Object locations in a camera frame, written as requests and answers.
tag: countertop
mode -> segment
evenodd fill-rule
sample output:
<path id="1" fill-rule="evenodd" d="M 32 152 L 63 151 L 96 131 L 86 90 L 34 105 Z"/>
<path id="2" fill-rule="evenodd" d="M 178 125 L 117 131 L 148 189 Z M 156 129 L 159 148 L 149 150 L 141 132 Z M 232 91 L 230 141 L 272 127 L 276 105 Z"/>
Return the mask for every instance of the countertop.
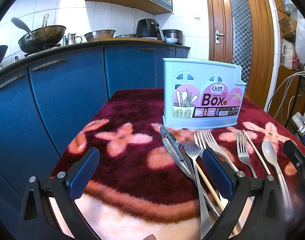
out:
<path id="1" fill-rule="evenodd" d="M 74 49 L 84 49 L 84 48 L 89 48 L 89 47 L 123 45 L 123 44 L 146 45 L 146 46 L 147 45 L 151 45 L 151 46 L 160 45 L 160 46 L 171 46 L 171 47 L 177 47 L 177 48 L 183 48 L 183 49 L 190 49 L 190 47 L 169 44 L 169 43 L 161 42 L 158 40 L 148 40 L 148 39 L 139 39 L 139 38 L 102 38 L 100 41 L 84 42 L 84 43 L 79 43 L 79 44 L 61 46 L 61 47 L 37 52 L 28 57 L 20 59 L 14 63 L 8 65 L 7 67 L 2 68 L 0 70 L 0 78 L 12 71 L 18 70 L 20 67 L 24 67 L 25 65 L 27 65 L 35 60 L 39 60 L 41 58 L 48 57 L 48 56 L 58 54 L 61 52 L 66 52 L 66 51 L 70 51 L 70 50 L 74 50 Z"/>

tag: plastic bag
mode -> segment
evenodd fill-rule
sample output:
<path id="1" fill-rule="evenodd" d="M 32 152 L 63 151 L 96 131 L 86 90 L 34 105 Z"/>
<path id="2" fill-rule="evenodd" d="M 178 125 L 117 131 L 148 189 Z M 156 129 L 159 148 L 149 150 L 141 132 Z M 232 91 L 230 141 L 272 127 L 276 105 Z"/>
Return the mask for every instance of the plastic bag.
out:
<path id="1" fill-rule="evenodd" d="M 294 44 L 282 39 L 281 64 L 285 68 L 292 69 L 292 59 L 294 57 Z"/>
<path id="2" fill-rule="evenodd" d="M 305 19 L 299 11 L 296 31 L 296 53 L 299 61 L 305 63 Z"/>

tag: table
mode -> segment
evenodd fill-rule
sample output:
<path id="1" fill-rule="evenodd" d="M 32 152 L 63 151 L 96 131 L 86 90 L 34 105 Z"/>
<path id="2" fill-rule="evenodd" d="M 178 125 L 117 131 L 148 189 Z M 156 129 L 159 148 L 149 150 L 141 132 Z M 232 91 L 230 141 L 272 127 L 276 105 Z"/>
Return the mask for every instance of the table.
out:
<path id="1" fill-rule="evenodd" d="M 75 202 L 103 240 L 142 240 L 150 234 L 157 240 L 199 237 L 198 191 L 163 146 L 159 133 L 163 108 L 163 89 L 117 91 L 69 144 L 53 170 L 52 176 L 67 171 L 90 146 L 99 149 L 99 166 Z M 296 169 L 282 146 L 292 139 L 305 154 L 302 143 L 245 98 L 237 122 L 234 127 L 211 130 L 220 147 L 250 177 L 250 169 L 237 156 L 235 131 L 245 129 L 260 153 L 262 141 L 269 140 L 293 202 L 298 201 L 293 193 Z M 178 141 L 193 140 L 198 131 L 169 130 Z M 249 144 L 248 151 L 257 176 L 264 178 L 266 172 Z M 267 166 L 275 176 L 273 167 Z"/>

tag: screw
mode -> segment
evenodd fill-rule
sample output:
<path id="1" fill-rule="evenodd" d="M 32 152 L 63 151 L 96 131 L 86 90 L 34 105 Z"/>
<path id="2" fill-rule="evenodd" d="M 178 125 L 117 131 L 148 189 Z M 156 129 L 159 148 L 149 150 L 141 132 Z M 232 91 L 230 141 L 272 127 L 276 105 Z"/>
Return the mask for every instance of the screw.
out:
<path id="1" fill-rule="evenodd" d="M 57 174 L 57 178 L 61 179 L 66 175 L 64 171 L 61 171 L 60 173 Z"/>
<path id="2" fill-rule="evenodd" d="M 273 176 L 270 175 L 270 174 L 267 176 L 267 179 L 270 180 L 270 181 L 273 181 L 273 180 L 274 180 Z"/>
<path id="3" fill-rule="evenodd" d="M 243 171 L 237 171 L 236 174 L 240 178 L 243 178 L 245 176 L 245 173 Z"/>
<path id="4" fill-rule="evenodd" d="M 34 182 L 35 180 L 36 180 L 36 177 L 35 177 L 35 176 L 32 176 L 32 177 L 29 178 L 29 182 L 30 182 L 30 183 Z"/>

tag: tablecloth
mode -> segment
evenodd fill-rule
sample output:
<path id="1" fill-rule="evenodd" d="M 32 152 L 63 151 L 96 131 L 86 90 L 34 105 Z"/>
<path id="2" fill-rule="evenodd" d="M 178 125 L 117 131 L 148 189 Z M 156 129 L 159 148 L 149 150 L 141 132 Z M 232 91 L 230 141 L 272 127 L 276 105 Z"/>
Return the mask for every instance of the tablecloth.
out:
<path id="1" fill-rule="evenodd" d="M 90 146 L 99 149 L 98 168 L 75 203 L 103 240 L 142 240 L 150 234 L 157 240 L 199 238 L 198 191 L 163 146 L 159 133 L 163 109 L 163 89 L 117 91 L 68 145 L 53 170 L 52 176 L 67 171 Z M 237 125 L 211 132 L 236 167 L 249 177 L 252 176 L 249 167 L 237 156 L 235 132 L 243 129 L 260 153 L 264 140 L 273 144 L 293 203 L 298 202 L 293 193 L 296 169 L 282 147 L 292 139 L 305 154 L 302 143 L 244 98 Z M 198 132 L 169 130 L 179 142 L 193 140 L 193 134 Z M 249 144 L 248 152 L 258 178 L 264 178 L 266 172 Z M 273 167 L 267 165 L 275 176 Z"/>

